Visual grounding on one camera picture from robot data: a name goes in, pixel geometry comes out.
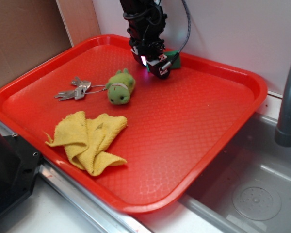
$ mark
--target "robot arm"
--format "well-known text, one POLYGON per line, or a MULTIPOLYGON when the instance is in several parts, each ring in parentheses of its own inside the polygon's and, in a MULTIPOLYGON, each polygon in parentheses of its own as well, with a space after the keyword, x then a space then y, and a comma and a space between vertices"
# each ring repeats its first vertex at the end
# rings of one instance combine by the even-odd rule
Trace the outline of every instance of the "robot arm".
POLYGON ((151 73, 161 79, 168 77, 170 69, 162 69, 168 63, 163 51, 164 40, 160 34, 166 26, 167 14, 153 0, 120 0, 123 17, 129 22, 129 45, 134 59, 143 64, 142 57, 151 73))

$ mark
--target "sink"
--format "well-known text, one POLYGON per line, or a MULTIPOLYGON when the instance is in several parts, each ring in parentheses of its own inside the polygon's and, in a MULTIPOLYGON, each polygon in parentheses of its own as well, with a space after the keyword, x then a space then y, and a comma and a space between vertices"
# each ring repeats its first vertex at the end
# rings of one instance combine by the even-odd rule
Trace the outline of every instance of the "sink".
POLYGON ((276 123, 255 113, 180 201, 224 232, 291 233, 291 148, 276 123))

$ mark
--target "microfiber cloth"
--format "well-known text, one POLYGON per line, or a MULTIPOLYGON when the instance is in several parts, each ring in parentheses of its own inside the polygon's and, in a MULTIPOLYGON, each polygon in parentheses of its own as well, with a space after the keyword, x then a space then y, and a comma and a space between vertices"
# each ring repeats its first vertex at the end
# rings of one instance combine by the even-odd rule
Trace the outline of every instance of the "microfiber cloth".
POLYGON ((50 147, 64 146, 72 163, 92 176, 100 175, 107 166, 123 165, 127 161, 105 152, 116 136, 127 126, 124 116, 101 114, 86 119, 85 112, 68 115, 55 128, 54 140, 48 135, 50 147))

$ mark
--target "sink drain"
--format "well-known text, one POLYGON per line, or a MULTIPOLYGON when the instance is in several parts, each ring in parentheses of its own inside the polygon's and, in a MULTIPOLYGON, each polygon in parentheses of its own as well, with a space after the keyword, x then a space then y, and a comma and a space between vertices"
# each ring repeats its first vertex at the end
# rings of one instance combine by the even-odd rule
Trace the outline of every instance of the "sink drain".
POLYGON ((257 221, 275 217, 281 208, 279 194, 261 182, 240 184, 233 193, 233 204, 241 215, 257 221))

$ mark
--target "tray rim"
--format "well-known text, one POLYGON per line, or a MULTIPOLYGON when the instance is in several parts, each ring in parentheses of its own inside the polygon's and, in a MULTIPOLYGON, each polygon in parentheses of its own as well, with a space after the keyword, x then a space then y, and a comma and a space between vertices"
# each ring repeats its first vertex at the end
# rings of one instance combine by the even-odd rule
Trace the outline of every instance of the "tray rim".
MULTIPOLYGON (((100 45, 113 45, 116 44, 122 48, 126 48, 130 50, 130 46, 128 44, 128 38, 118 36, 118 35, 100 35, 89 38, 78 45, 64 51, 63 53, 55 56, 54 58, 46 61, 45 63, 39 65, 33 70, 25 73, 14 81, 10 82, 6 86, 0 89, 0 106, 2 103, 9 98, 12 94, 18 92, 22 88, 26 87, 28 84, 36 81, 41 75, 46 75, 47 73, 54 70, 56 67, 60 67, 65 62, 73 59, 76 55, 87 51, 88 49, 100 46, 100 45)), ((84 186, 87 190, 89 190, 94 195, 97 195, 107 204, 112 206, 113 208, 128 213, 128 214, 137 214, 137 213, 147 213, 152 212, 154 210, 160 209, 164 206, 167 206, 174 201, 176 201, 189 187, 189 185, 197 178, 197 176, 202 172, 203 169, 207 166, 201 166, 201 164, 209 164, 220 151, 224 145, 226 145, 230 139, 236 134, 236 132, 243 126, 243 124, 251 117, 251 115, 256 111, 256 109, 262 104, 267 96, 267 86, 262 77, 258 74, 255 74, 251 71, 247 71, 244 69, 240 69, 237 67, 225 65, 219 62, 211 61, 208 59, 196 57, 187 53, 181 53, 181 65, 188 66, 190 68, 199 70, 199 71, 207 71, 207 74, 215 75, 220 77, 224 73, 229 73, 230 76, 234 75, 234 78, 237 78, 237 83, 247 86, 254 94, 254 101, 250 105, 246 111, 232 124, 232 126, 224 133, 228 135, 229 140, 219 140, 217 141, 213 147, 207 152, 207 156, 204 156, 200 162, 193 167, 191 171, 189 171, 188 175, 182 180, 182 182, 173 190, 169 195, 164 197, 159 201, 155 201, 148 204, 136 205, 124 202, 117 195, 113 194, 110 190, 103 187, 102 185, 93 181, 92 178, 88 176, 84 176, 83 172, 79 169, 71 170, 71 167, 65 165, 63 163, 54 163, 52 158, 58 157, 58 155, 51 149, 44 147, 40 149, 41 141, 37 140, 33 135, 30 135, 22 129, 20 125, 13 122, 7 115, 0 111, 0 121, 12 129, 14 132, 18 132, 21 136, 26 138, 33 146, 39 148, 43 156, 45 156, 48 160, 51 161, 56 167, 61 169, 67 175, 72 177, 74 180, 79 182, 82 186, 84 186), (193 63, 198 62, 199 66, 193 66, 193 63)))

